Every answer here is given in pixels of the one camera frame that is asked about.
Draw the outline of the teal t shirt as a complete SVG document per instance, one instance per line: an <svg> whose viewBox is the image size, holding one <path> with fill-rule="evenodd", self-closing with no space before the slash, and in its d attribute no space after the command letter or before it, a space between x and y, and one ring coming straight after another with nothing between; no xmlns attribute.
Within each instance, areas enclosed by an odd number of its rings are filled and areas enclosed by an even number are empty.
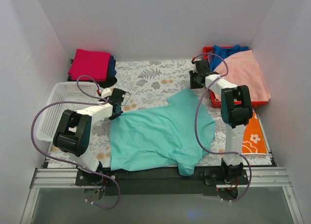
<svg viewBox="0 0 311 224"><path fill-rule="evenodd" d="M141 171L176 165L190 176L207 154L198 144L194 121L199 99L188 88L167 99L167 105L130 111L111 121L110 168ZM199 140L210 149L215 122L202 106L198 112Z"/></svg>

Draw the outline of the white plastic basket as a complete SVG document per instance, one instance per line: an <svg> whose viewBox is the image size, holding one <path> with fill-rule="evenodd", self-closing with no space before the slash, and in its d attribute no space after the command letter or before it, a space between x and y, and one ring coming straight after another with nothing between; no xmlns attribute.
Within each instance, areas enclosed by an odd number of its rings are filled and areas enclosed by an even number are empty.
<svg viewBox="0 0 311 224"><path fill-rule="evenodd" d="M36 130L38 140L52 142L56 129L58 127L62 113L69 109L77 111L89 107L89 103L96 103L98 100L85 95L85 93L98 97L97 86L91 82L80 82L80 88L76 82L57 83L48 98L47 105L61 102L53 105L40 115L40 122Z"/></svg>

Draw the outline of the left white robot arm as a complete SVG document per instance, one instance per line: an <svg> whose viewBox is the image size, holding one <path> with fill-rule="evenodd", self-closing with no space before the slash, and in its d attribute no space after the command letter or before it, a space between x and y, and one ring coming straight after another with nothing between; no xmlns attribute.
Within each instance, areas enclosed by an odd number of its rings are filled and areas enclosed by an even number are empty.
<svg viewBox="0 0 311 224"><path fill-rule="evenodd" d="M125 95L126 92L118 88L106 89L104 97L108 98L107 103L99 101L81 110L65 110L53 137L54 146L67 153L79 168L88 171L86 178L93 185L100 184L104 176L99 170L102 167L100 161L89 149L92 127L101 120L119 117Z"/></svg>

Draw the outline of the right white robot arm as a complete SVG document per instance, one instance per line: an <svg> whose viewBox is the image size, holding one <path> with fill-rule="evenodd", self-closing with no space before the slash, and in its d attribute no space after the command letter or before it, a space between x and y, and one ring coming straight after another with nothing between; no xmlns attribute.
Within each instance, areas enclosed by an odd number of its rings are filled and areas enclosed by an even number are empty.
<svg viewBox="0 0 311 224"><path fill-rule="evenodd" d="M221 155L221 165L218 172L212 174L215 179L226 184L233 183L243 175L242 142L249 120L253 116L253 108L246 85L235 85L216 72L210 71L207 60L191 61L194 69L190 71L190 88L206 88L221 97L221 117L225 123L226 140L224 152L212 152L206 149L199 140L198 112L202 102L199 100L194 121L195 137L199 146L207 153Z"/></svg>

